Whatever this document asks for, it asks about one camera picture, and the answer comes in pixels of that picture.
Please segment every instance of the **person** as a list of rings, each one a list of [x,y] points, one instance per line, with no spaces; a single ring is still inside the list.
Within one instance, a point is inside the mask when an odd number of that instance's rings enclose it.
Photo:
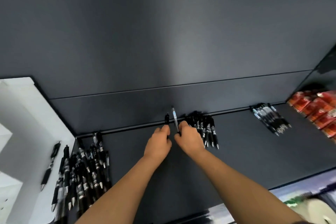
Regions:
[[[208,152],[196,128],[186,121],[174,136],[182,150],[205,172],[237,224],[292,224],[303,219],[267,189]],[[170,128],[155,129],[143,157],[90,207],[76,224],[132,224],[140,200],[154,171],[172,146]]]

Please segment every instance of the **person's left hand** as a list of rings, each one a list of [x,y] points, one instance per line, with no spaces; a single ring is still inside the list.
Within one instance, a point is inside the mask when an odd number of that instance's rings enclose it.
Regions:
[[[158,164],[166,158],[171,148],[171,141],[167,138],[170,134],[169,125],[155,129],[145,148],[144,157],[157,161]]]

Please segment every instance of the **hand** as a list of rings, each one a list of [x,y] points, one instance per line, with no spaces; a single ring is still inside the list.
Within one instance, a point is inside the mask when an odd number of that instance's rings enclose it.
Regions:
[[[162,128],[155,129],[145,148],[144,157],[157,161],[158,164],[166,158],[171,148],[171,141],[167,139],[170,135],[170,128],[164,125]]]
[[[189,126],[185,120],[180,123],[178,128],[182,136],[176,134],[175,141],[189,157],[193,158],[205,150],[201,135],[196,128]]]

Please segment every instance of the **forearm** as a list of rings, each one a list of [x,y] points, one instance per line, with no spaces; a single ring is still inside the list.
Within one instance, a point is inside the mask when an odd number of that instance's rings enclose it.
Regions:
[[[159,163],[142,157],[76,224],[132,224],[147,184]]]
[[[192,159],[220,194],[238,224],[290,224],[301,217],[271,192],[204,150]]]

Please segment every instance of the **person's right hand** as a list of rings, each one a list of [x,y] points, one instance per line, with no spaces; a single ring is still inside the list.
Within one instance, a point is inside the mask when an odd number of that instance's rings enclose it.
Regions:
[[[178,128],[182,136],[176,134],[175,141],[189,157],[193,158],[205,150],[201,135],[196,128],[189,126],[185,120],[180,123]]]

